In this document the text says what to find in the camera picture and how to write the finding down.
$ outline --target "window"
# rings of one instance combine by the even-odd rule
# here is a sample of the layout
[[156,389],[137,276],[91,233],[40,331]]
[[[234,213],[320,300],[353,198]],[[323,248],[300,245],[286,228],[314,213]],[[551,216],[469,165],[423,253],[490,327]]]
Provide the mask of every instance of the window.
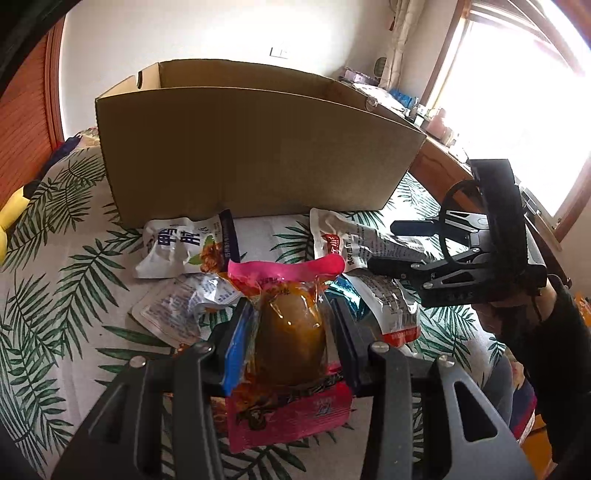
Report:
[[474,2],[430,103],[446,110],[468,157],[508,158],[554,226],[591,157],[591,54],[548,2],[538,0],[544,10],[537,14],[561,51],[515,7],[519,2]]

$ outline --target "person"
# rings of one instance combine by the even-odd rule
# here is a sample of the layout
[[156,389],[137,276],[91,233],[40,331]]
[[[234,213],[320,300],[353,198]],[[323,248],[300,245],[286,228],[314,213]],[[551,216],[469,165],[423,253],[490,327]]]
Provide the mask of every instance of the person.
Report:
[[591,334],[565,286],[549,275],[537,297],[472,307],[525,368],[557,464],[548,480],[591,478]]

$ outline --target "yellow toy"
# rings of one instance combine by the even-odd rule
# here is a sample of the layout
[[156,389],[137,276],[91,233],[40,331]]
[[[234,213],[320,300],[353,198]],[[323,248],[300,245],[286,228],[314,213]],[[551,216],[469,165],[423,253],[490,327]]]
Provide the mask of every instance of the yellow toy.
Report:
[[21,216],[28,204],[29,199],[24,196],[24,187],[21,187],[10,196],[0,210],[0,265],[4,263],[8,247],[6,230]]

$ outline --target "bed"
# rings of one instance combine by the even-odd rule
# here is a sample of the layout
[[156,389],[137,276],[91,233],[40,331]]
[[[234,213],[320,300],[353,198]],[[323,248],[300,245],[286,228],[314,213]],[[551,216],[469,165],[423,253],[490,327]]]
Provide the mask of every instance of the bed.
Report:
[[[124,229],[105,176],[95,129],[55,164],[16,225],[0,282],[0,418],[28,461],[49,477],[61,452],[105,386],[135,355],[158,358],[171,348],[143,329],[131,307],[154,285],[138,280],[141,230]],[[435,214],[437,202],[406,174],[380,212],[344,212],[387,229],[395,219]],[[313,258],[306,215],[237,219],[243,261]],[[425,247],[441,257],[437,242]],[[207,337],[230,310],[200,321]],[[504,345],[480,327],[469,306],[421,308],[421,336],[411,349],[426,358],[456,358],[477,384],[486,382]],[[343,427],[314,437],[232,455],[220,439],[228,478],[359,478],[371,399],[355,400]],[[415,455],[421,412],[415,409]],[[163,475],[173,477],[163,456]]]

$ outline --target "metal bolt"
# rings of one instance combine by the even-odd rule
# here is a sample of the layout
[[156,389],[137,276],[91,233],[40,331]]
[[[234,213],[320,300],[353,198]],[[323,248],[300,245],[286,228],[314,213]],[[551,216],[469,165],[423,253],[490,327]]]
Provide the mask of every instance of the metal bolt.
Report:
[[136,355],[129,360],[129,366],[132,368],[142,368],[146,364],[147,360],[146,357],[141,355]]
[[211,352],[213,350],[213,345],[208,342],[195,343],[195,350],[197,350],[198,353]]
[[376,353],[386,353],[390,350],[390,346],[386,342],[374,342],[371,344],[371,349]]
[[453,358],[449,358],[447,355],[441,355],[437,361],[442,364],[444,367],[453,367],[456,362]]

